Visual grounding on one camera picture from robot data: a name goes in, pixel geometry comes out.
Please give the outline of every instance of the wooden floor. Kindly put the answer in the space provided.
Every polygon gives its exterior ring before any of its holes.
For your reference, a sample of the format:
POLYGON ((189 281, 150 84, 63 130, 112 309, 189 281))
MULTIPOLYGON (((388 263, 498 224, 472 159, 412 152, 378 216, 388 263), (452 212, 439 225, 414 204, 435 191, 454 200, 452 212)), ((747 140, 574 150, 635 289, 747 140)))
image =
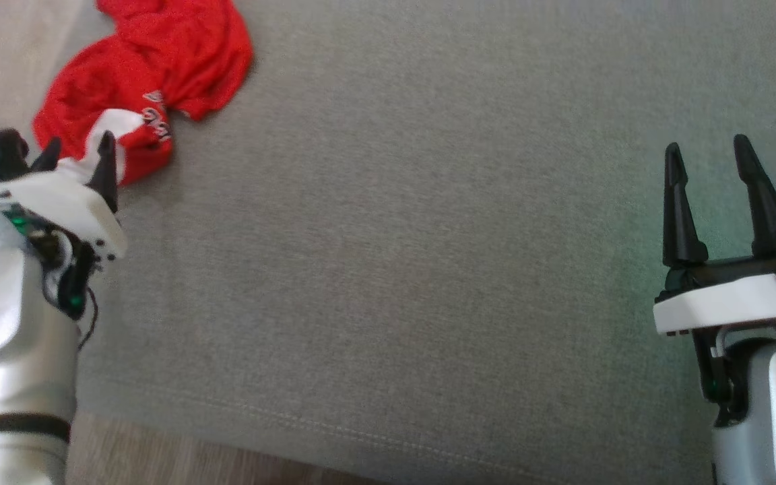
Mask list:
MULTIPOLYGON (((0 0, 0 128, 30 134, 31 119, 80 2, 0 0)), ((70 485, 367 485, 320 467, 78 412, 70 485)))

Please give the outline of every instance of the gray couch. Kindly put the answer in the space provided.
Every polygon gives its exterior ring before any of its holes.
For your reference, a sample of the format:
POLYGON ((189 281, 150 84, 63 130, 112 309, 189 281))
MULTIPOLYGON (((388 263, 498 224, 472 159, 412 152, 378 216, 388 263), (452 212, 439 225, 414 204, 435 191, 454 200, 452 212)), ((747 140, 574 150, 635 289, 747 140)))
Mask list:
MULTIPOLYGON (((123 193, 83 408, 398 483, 710 483, 655 334, 663 153, 749 252, 776 0, 237 2, 258 61, 123 193)), ((91 5, 61 62, 112 30, 91 5)))

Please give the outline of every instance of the red cloth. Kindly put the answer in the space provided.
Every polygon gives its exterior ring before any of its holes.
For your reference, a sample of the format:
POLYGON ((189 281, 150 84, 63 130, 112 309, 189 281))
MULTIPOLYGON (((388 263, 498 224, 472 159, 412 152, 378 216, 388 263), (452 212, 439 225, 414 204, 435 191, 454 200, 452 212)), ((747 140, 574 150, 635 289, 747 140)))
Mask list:
POLYGON ((98 117, 109 108, 139 113, 142 126, 117 137, 121 183, 169 162, 166 107, 200 120, 234 96, 253 59, 247 28, 231 0, 98 0, 116 33, 86 47, 53 80, 34 119, 40 146, 62 139, 64 157, 89 156, 98 117))

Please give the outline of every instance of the seam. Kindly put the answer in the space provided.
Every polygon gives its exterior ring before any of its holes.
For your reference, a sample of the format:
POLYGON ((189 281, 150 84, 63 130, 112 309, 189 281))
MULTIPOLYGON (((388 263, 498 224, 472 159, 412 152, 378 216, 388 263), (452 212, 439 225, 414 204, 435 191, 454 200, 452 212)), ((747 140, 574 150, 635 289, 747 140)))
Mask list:
POLYGON ((494 470, 494 472, 501 472, 504 475, 518 475, 533 478, 537 481, 550 482, 552 485, 570 485, 567 482, 563 482, 552 477, 541 476, 529 472, 529 470, 522 467, 515 467, 498 463, 497 461, 484 460, 482 458, 469 457, 469 455, 462 455, 455 452, 444 451, 443 449, 433 448, 427 445, 418 445, 407 441, 401 441, 398 439, 391 439, 388 436, 382 436, 379 434, 373 434, 368 432, 360 432, 359 430, 349 429, 343 426, 335 426, 334 424, 321 423, 320 421, 308 420, 308 418, 301 418, 292 414, 285 414, 284 412, 270 411, 263 408, 257 408, 257 406, 251 406, 244 403, 236 403, 223 399, 216 399, 208 396, 202 396, 196 393, 189 393, 178 389, 169 389, 169 387, 159 386, 157 384, 149 383, 136 383, 135 381, 128 381, 120 377, 112 377, 111 375, 105 375, 102 373, 95 374, 96 377, 101 378, 109 383, 124 384, 128 387, 132 387, 132 390, 136 390, 139 393, 147 395, 153 395, 153 392, 149 392, 151 389, 154 392, 160 392, 177 398, 179 400, 192 400, 199 404, 212 406, 213 408, 228 409, 228 410, 246 410, 246 414, 256 420, 270 421, 280 426, 290 427, 300 430, 311 430, 312 432, 320 432, 336 438, 348 439, 357 441, 367 445, 377 446, 384 449, 392 449, 392 451, 400 451, 408 455, 415 455, 419 458, 428 458, 433 461, 442 461, 443 463, 464 465, 464 466, 477 466, 482 467, 485 470, 494 470))

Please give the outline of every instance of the black cable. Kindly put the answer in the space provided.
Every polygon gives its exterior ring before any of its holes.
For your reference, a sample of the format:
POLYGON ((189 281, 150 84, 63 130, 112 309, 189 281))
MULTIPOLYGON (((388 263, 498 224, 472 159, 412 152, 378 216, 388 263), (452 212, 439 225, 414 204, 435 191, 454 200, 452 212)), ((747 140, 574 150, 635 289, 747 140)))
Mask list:
POLYGON ((95 298, 95 292, 92 291, 89 286, 86 286, 86 292, 89 294, 89 298, 92 299, 92 307, 94 307, 94 314, 92 315, 92 322, 89 323, 89 331, 83 336, 83 339, 77 344, 77 352, 83 350, 83 346, 88 342, 89 338, 95 333, 95 323, 98 322, 98 299, 95 298))

